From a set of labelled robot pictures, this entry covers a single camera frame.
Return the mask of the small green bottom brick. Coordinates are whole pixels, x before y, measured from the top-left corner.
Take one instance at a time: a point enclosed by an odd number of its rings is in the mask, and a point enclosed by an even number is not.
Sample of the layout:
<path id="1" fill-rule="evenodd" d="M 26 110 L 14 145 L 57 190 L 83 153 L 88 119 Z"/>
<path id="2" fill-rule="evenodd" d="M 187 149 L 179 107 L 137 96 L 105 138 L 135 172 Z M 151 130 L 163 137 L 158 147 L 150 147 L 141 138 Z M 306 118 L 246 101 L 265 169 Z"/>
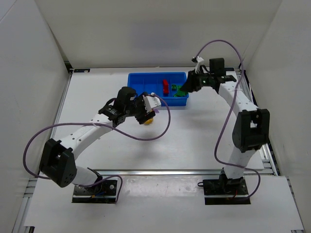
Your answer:
<path id="1" fill-rule="evenodd" d="M 186 97 L 188 95 L 187 92 L 182 91 L 181 90 L 181 85 L 176 85 L 177 86 L 177 90 L 175 91 L 175 93 L 173 94 L 174 97 Z"/>

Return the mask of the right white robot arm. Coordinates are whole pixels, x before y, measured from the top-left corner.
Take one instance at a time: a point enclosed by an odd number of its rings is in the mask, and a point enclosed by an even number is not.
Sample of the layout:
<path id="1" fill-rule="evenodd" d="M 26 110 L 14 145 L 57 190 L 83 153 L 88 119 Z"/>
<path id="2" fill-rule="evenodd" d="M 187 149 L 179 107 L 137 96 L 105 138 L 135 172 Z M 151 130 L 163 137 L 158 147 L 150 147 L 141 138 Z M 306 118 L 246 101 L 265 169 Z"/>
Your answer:
<path id="1" fill-rule="evenodd" d="M 237 185 L 251 157 L 268 141 L 270 113 L 258 108 L 238 88 L 238 80 L 226 73 L 224 58 L 210 59 L 209 68 L 199 56 L 192 61 L 196 64 L 195 69 L 188 72 L 181 91 L 192 93 L 205 86 L 211 87 L 230 105 L 236 116 L 232 132 L 234 149 L 229 161 L 224 163 L 220 180 L 223 185 Z"/>

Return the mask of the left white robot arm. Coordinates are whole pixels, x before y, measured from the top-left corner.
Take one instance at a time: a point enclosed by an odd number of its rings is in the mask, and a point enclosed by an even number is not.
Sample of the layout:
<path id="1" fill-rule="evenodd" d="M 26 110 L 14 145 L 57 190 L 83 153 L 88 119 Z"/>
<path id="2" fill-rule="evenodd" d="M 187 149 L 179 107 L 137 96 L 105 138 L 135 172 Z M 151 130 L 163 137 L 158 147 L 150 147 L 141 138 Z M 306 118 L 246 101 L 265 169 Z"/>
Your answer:
<path id="1" fill-rule="evenodd" d="M 146 92 L 138 95 L 130 87 L 122 87 L 117 97 L 110 99 L 89 124 L 61 139 L 48 140 L 43 149 L 39 169 L 59 187 L 69 184 L 89 186 L 101 180 L 96 172 L 89 168 L 76 166 L 78 156 L 93 142 L 125 122 L 127 117 L 134 117 L 139 124 L 153 118 L 155 109 L 161 101 Z"/>

